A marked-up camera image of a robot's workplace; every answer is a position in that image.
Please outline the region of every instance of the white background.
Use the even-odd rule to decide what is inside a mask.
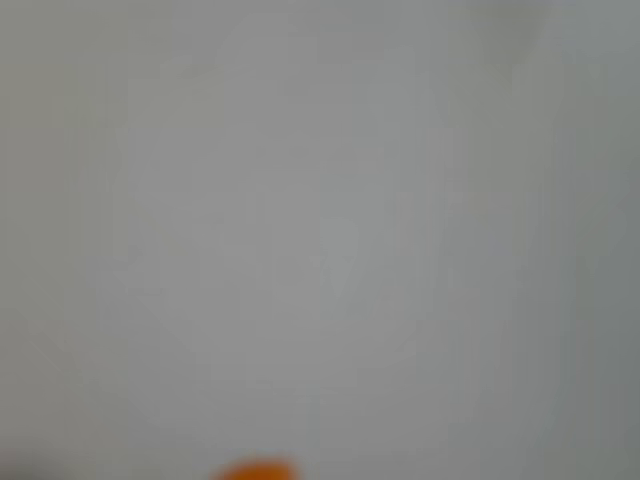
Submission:
[[[638,478],[640,7],[505,5],[3,1],[0,447]]]

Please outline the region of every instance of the orange object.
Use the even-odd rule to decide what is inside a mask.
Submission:
[[[232,466],[211,480],[296,480],[291,464],[284,460],[253,460]]]

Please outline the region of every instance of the gray surface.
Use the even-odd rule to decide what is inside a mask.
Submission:
[[[0,448],[638,478],[640,8],[601,3],[2,2]]]

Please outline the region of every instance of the white wall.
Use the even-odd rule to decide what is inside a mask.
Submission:
[[[496,2],[3,2],[0,446],[637,478],[640,9]]]

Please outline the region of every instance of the blurry orange object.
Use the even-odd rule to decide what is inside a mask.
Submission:
[[[293,466],[284,460],[253,460],[233,465],[211,480],[297,480]]]

